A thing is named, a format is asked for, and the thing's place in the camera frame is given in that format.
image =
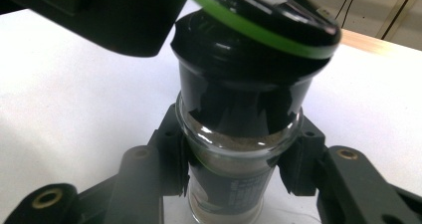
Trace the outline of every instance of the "black lid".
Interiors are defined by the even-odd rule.
[[[181,64],[186,110],[233,136],[264,136],[288,126],[312,77],[329,61],[268,47],[202,10],[176,23],[171,46]]]
[[[309,0],[195,0],[226,26],[276,50],[330,58],[341,37],[325,10]]]

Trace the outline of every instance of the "white surface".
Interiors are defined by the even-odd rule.
[[[67,182],[83,191],[147,143],[180,89],[168,42],[155,58],[131,58],[30,11],[0,16],[0,222],[33,190]],[[304,110],[327,145],[359,149],[387,181],[422,195],[422,54],[414,54],[340,46]],[[319,223],[315,206],[288,195],[276,171],[259,223]],[[194,223],[184,198],[166,198],[165,214],[166,223]]]

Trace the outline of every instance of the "cable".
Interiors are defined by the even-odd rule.
[[[397,18],[400,16],[401,12],[406,7],[408,2],[409,2],[409,0],[405,0],[404,3],[401,5],[400,9],[398,10],[397,14],[394,16],[394,18],[391,21],[390,25],[388,26],[387,30],[385,30],[384,35],[382,35],[381,40],[384,40],[385,37],[388,35],[388,33],[390,32],[390,29],[392,28],[394,23],[397,21]]]
[[[341,28],[344,27],[345,20],[347,19],[348,10],[350,9],[352,3],[353,3],[353,0],[350,1],[350,3],[348,4],[347,10],[345,10],[345,15],[344,15],[343,23],[341,24]]]
[[[342,8],[344,7],[345,2],[347,2],[347,0],[344,0],[343,4],[341,5],[340,10],[338,10],[337,15],[335,16],[335,19],[337,19],[338,15],[340,15],[340,12],[341,12]]]

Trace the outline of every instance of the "green ring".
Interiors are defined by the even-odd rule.
[[[211,16],[232,29],[279,51],[310,59],[327,59],[337,45],[313,47],[271,32],[220,5],[216,0],[195,0]]]

